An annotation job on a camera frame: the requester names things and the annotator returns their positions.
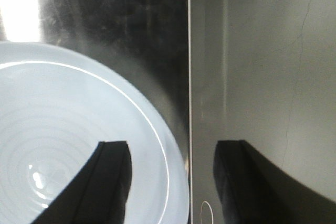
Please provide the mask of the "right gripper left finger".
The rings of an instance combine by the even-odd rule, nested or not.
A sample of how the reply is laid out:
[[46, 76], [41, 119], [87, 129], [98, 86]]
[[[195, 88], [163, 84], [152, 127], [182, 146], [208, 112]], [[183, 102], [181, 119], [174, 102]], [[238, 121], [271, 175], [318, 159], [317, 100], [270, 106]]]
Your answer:
[[131, 182], [127, 142], [99, 142], [79, 173], [33, 222], [124, 223]]

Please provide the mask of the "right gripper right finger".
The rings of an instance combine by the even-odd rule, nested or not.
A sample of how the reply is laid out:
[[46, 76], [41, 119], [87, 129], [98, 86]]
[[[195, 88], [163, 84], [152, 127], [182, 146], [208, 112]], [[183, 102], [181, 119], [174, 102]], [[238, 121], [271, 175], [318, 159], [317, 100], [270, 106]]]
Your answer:
[[213, 174], [224, 223], [335, 223], [335, 202], [286, 174], [245, 140], [217, 142]]

